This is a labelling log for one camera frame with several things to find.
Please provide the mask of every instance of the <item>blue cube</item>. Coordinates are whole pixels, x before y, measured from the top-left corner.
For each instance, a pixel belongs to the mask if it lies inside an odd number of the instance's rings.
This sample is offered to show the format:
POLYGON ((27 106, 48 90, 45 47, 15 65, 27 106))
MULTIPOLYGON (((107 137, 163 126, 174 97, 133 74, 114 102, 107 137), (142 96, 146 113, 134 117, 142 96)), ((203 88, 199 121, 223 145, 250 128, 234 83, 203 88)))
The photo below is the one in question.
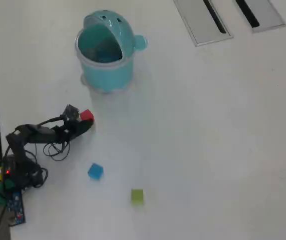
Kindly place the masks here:
POLYGON ((93 163, 88 171, 88 176, 92 179, 99 180, 103 175, 104 169, 102 166, 93 163))

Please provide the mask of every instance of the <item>robotic arm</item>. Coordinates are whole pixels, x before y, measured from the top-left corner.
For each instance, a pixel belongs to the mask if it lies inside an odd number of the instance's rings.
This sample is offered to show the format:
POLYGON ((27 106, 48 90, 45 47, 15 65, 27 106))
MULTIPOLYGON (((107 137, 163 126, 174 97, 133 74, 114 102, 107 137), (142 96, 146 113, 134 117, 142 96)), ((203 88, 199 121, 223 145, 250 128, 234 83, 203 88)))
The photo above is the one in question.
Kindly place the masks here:
POLYGON ((37 125, 25 124, 18 126, 13 133, 6 136, 9 148, 3 157, 3 179, 10 179, 17 188, 39 188, 46 180, 43 177, 44 168, 26 156, 24 146, 35 144, 69 144, 71 140, 85 133, 94 123, 94 116, 86 110, 79 114, 79 110, 67 105, 62 115, 37 125), (64 121, 62 126, 48 128, 47 123, 64 121))

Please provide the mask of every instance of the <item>slot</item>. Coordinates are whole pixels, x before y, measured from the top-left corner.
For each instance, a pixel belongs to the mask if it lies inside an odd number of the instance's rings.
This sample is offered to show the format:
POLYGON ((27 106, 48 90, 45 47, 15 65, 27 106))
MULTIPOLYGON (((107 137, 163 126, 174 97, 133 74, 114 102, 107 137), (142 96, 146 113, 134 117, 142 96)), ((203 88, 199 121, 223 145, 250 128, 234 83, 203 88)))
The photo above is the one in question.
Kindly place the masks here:
POLYGON ((206 7, 207 7, 207 9, 208 9, 208 11, 209 11, 209 13, 211 14, 211 16, 212 16, 212 18, 213 18, 213 20, 214 20, 214 22, 215 22, 215 24, 216 24, 218 30, 219 30, 222 34, 226 34, 226 30, 224 29, 224 27, 223 27, 221 21, 219 20, 217 14, 216 14, 216 12, 215 12, 215 10, 213 9, 211 3, 209 2, 209 0, 203 0, 203 1, 204 1, 204 3, 205 3, 205 5, 206 5, 206 7))
POLYGON ((257 28, 259 27, 259 22, 254 16, 253 12, 245 2, 245 0, 235 0, 241 11, 243 12, 244 16, 248 20, 249 24, 251 25, 252 28, 257 28))

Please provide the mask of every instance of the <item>cylindrical bin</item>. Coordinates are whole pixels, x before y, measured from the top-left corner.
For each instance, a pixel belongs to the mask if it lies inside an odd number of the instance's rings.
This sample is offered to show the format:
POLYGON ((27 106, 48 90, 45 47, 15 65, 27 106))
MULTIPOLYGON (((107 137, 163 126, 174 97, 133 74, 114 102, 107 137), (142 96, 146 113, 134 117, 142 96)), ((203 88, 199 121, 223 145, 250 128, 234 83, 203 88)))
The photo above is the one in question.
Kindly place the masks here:
POLYGON ((84 28, 75 40, 83 80, 104 93, 122 89, 130 82, 134 52, 146 47, 147 40, 134 35, 122 16, 107 10, 85 17, 84 28))

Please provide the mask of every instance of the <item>cube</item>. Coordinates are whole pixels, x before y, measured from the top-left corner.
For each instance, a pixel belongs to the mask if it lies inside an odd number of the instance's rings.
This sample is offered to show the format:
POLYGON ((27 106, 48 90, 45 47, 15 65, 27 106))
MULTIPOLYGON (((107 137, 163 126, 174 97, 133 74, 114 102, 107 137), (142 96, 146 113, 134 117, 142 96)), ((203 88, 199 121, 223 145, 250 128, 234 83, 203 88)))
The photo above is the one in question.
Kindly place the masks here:
POLYGON ((103 175, 104 169, 102 166, 93 163, 92 166, 89 168, 88 176, 92 179, 99 180, 103 175))
POLYGON ((131 192, 132 205, 144 205, 144 193, 142 189, 132 189, 131 192))

